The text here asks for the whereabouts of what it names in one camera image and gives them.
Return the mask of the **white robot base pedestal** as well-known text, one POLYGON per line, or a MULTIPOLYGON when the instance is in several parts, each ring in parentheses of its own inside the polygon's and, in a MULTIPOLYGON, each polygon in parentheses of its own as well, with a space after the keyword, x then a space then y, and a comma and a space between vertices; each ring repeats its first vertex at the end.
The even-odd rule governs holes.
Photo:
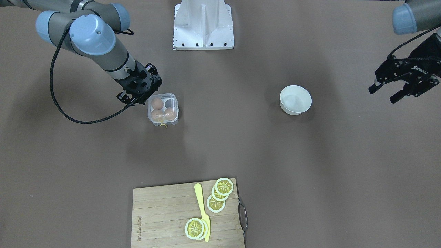
POLYGON ((232 8, 223 0, 183 0, 174 7, 175 50, 233 49, 232 8))

